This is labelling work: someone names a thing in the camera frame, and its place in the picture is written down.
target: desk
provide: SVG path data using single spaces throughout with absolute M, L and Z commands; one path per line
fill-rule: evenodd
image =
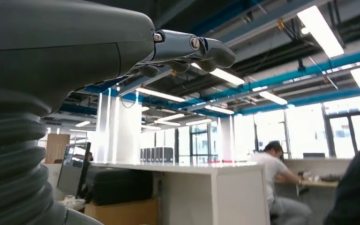
M 163 172 L 165 225 L 269 225 L 264 167 L 214 165 L 92 164 Z
M 288 184 L 282 180 L 275 180 L 277 184 Z M 306 187 L 323 187 L 323 188 L 336 188 L 339 185 L 339 182 L 327 182 L 327 181 L 310 181 L 310 180 L 303 180 L 303 186 Z

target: blue beam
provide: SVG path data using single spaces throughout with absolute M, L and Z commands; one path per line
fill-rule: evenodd
M 203 98 L 191 99 L 191 100 L 187 101 L 187 103 L 193 105 L 193 104 L 206 102 L 206 101 L 213 100 L 213 99 L 227 98 L 228 96 L 231 96 L 231 95 L 239 94 L 242 92 L 252 91 L 253 88 L 262 87 L 262 86 L 270 86 L 270 85 L 274 85 L 274 84 L 281 84 L 284 81 L 288 81 L 288 80 L 291 80 L 294 78 L 298 78 L 298 77 L 302 77 L 302 76 L 306 76 L 306 75 L 319 74 L 321 72 L 321 70 L 337 68 L 340 66 L 344 66 L 344 65 L 348 65 L 348 64 L 352 64 L 352 63 L 356 63 L 356 62 L 360 62 L 360 52 L 352 54 L 352 55 L 339 57 L 339 58 L 336 58 L 336 59 L 333 59 L 333 60 L 330 60 L 327 62 L 319 63 L 317 66 L 314 65 L 311 67 L 307 67 L 304 72 L 294 70 L 291 72 L 283 73 L 278 76 L 272 76 L 272 77 L 269 77 L 269 78 L 266 78 L 263 80 L 259 80 L 256 82 L 246 83 L 246 84 L 240 85 L 239 87 L 236 87 L 236 88 L 230 88 L 230 89 L 227 89 L 227 90 L 224 90 L 224 91 L 212 94 L 212 95 L 204 96 Z
M 219 40 L 231 47 L 242 41 L 251 38 L 257 34 L 272 29 L 278 25 L 278 19 L 282 18 L 284 22 L 294 18 L 295 15 L 311 6 L 320 6 L 329 2 L 330 0 L 293 0 L 276 9 L 268 12 L 268 14 L 259 17 L 238 29 L 222 36 Z
M 346 90 L 340 90 L 340 91 L 338 91 L 338 90 L 330 91 L 330 92 L 323 93 L 323 94 L 317 94 L 317 95 L 308 96 L 308 97 L 296 98 L 296 99 L 288 101 L 288 103 L 295 105 L 295 106 L 303 106 L 303 105 L 338 100 L 338 99 L 342 99 L 342 98 L 351 98 L 351 97 L 356 97 L 356 96 L 360 96 L 359 88 L 352 88 L 352 89 L 346 89 Z M 286 105 L 268 104 L 268 105 L 262 105 L 262 106 L 257 106 L 257 107 L 250 107 L 247 109 L 240 110 L 236 113 L 248 115 L 248 114 L 253 114 L 253 113 L 258 113 L 258 112 L 267 112 L 267 111 L 286 109 L 286 108 L 287 108 Z
M 151 78 L 151 77 L 142 76 L 141 78 L 135 80 L 134 82 L 130 83 L 129 85 L 123 87 L 118 92 L 118 96 L 123 96 L 132 91 L 135 91 L 136 89 L 140 88 L 142 85 L 147 85 L 149 83 L 155 82 L 165 76 L 172 74 L 172 72 L 173 72 L 173 70 L 170 69 L 169 67 L 163 67 L 160 69 L 158 75 L 156 75 L 155 77 Z
M 88 114 L 88 115 L 97 115 L 97 109 L 91 108 L 91 107 L 85 107 L 80 105 L 68 105 L 63 104 L 60 109 L 60 111 L 65 111 L 69 113 L 79 113 L 79 114 Z
M 173 19 L 177 14 L 181 13 L 184 9 L 191 6 L 196 0 L 181 0 L 167 10 L 161 17 L 159 17 L 155 22 L 155 27 L 159 29 L 162 25 L 165 25 L 171 19 Z
M 225 6 L 220 12 L 214 14 L 203 22 L 197 24 L 191 29 L 191 33 L 201 36 L 208 31 L 217 28 L 225 22 L 237 17 L 239 14 L 251 8 L 254 4 L 261 2 L 262 0 L 255 0 L 253 2 L 248 0 L 241 0 L 233 2 Z

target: screw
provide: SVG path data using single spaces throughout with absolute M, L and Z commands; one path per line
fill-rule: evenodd
M 162 35 L 161 34 L 154 34 L 154 41 L 155 42 L 162 42 L 163 41 L 163 38 L 162 38 Z
M 199 49 L 199 40 L 196 37 L 192 37 L 190 40 L 191 43 L 191 48 L 194 50 L 198 50 Z

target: computer monitor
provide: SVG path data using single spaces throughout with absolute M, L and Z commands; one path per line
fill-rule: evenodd
M 303 153 L 303 158 L 325 158 L 325 153 Z
M 90 142 L 66 145 L 57 189 L 66 195 L 79 195 L 89 167 L 89 152 Z

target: glass partition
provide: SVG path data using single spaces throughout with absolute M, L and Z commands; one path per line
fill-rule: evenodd
M 235 160 L 248 160 L 255 150 L 255 124 L 253 115 L 234 117 Z
M 279 141 L 284 150 L 284 158 L 288 158 L 284 110 L 257 113 L 255 123 L 259 150 L 264 150 L 269 142 Z
M 324 153 L 329 157 L 321 104 L 286 109 L 292 158 L 304 153 Z

